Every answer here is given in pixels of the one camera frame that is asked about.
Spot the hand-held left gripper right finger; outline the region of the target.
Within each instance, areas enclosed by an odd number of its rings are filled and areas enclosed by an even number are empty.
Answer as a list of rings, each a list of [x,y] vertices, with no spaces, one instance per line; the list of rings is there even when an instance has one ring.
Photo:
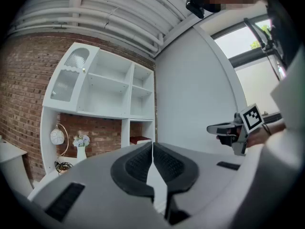
[[[178,208],[174,195],[187,192],[194,185],[199,176],[198,165],[160,143],[153,144],[153,161],[167,186],[164,219],[175,225],[190,215]]]

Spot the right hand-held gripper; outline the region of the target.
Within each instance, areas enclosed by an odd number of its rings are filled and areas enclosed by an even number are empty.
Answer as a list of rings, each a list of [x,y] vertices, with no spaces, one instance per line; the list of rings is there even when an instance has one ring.
[[[256,104],[234,114],[233,122],[207,126],[207,132],[217,135],[222,145],[232,146],[234,154],[245,156],[250,134],[264,124],[263,117]]]

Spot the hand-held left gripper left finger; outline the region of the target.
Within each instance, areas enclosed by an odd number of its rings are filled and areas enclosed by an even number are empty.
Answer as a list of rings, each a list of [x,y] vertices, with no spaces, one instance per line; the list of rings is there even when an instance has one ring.
[[[111,167],[111,177],[125,193],[137,197],[154,197],[154,190],[147,185],[148,172],[152,164],[151,142],[118,158]]]

